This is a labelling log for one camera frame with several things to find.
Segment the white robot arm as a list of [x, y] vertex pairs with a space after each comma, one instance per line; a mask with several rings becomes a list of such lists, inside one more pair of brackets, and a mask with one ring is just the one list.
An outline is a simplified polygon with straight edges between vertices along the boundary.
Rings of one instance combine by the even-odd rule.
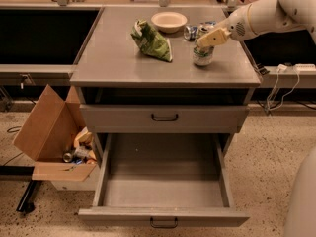
[[[197, 39], [197, 47], [305, 29], [316, 41], [316, 0], [258, 0], [236, 9]], [[316, 237], [316, 148], [302, 161], [291, 191], [284, 237]]]

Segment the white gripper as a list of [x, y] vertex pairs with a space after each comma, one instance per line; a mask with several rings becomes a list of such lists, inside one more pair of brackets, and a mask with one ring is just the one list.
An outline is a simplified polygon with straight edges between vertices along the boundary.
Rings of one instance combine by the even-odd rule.
[[197, 39], [197, 46], [205, 48], [225, 44], [229, 38], [237, 41], [253, 39], [256, 34], [251, 27], [251, 4], [242, 6], [228, 18], [217, 23], [216, 28]]

